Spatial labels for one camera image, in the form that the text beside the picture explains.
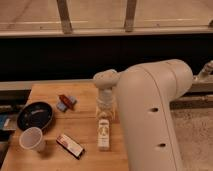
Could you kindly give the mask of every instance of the black wall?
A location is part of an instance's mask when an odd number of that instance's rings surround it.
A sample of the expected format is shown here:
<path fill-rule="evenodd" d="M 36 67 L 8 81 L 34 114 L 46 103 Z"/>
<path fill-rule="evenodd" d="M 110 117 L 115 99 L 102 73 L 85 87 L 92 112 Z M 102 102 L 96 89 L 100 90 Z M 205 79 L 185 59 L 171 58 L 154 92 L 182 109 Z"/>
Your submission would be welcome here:
<path fill-rule="evenodd" d="M 0 81 L 92 78 L 142 62 L 178 58 L 197 74 L 213 59 L 213 34 L 2 38 Z"/>

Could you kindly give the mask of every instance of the white item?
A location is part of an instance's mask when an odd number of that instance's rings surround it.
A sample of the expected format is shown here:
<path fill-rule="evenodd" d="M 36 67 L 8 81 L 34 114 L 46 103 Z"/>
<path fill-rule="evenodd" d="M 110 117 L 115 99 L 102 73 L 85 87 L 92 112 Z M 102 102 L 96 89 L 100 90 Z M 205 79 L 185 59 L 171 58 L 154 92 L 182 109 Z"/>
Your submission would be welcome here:
<path fill-rule="evenodd" d="M 117 84 L 116 97 L 129 169 L 182 171 L 169 103 L 191 87 L 193 74 L 190 67 L 173 59 L 138 64 L 117 76 L 113 72 L 112 79 L 108 75 L 107 81 L 95 85 L 99 89 L 109 89 L 108 85 Z"/>
<path fill-rule="evenodd" d="M 37 127 L 31 127 L 21 134 L 19 144 L 24 149 L 41 152 L 45 149 L 46 142 L 43 138 L 42 130 Z"/>
<path fill-rule="evenodd" d="M 109 145 L 109 120 L 100 119 L 98 122 L 98 148 L 101 151 L 107 151 Z"/>

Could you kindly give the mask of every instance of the white paper cup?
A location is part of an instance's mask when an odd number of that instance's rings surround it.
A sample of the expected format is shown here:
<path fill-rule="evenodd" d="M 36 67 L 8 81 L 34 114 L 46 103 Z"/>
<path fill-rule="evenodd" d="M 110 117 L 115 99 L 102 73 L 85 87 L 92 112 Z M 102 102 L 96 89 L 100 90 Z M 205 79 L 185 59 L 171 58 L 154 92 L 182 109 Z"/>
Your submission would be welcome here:
<path fill-rule="evenodd" d="M 42 130 L 37 127 L 31 127 L 21 134 L 19 144 L 26 150 L 41 152 L 44 150 L 46 142 L 44 141 Z"/>

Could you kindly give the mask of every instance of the red item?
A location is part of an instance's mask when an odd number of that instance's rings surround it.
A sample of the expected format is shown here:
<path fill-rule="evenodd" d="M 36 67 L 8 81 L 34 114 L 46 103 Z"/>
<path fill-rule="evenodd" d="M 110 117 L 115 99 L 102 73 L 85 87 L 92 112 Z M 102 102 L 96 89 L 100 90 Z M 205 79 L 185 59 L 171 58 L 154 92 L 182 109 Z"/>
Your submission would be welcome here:
<path fill-rule="evenodd" d="M 73 103 L 64 94 L 59 95 L 59 99 L 67 106 L 69 109 L 73 110 Z"/>

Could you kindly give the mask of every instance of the black bowl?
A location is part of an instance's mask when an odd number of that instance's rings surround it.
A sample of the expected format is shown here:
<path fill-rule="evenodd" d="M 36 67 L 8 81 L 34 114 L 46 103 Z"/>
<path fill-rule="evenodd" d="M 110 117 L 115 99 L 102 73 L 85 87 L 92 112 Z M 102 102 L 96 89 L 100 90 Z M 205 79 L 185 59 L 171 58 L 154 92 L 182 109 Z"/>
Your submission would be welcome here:
<path fill-rule="evenodd" d="M 21 130 L 30 127 L 46 128 L 52 121 L 52 108 L 45 102 L 35 102 L 27 105 L 19 114 L 17 125 Z"/>

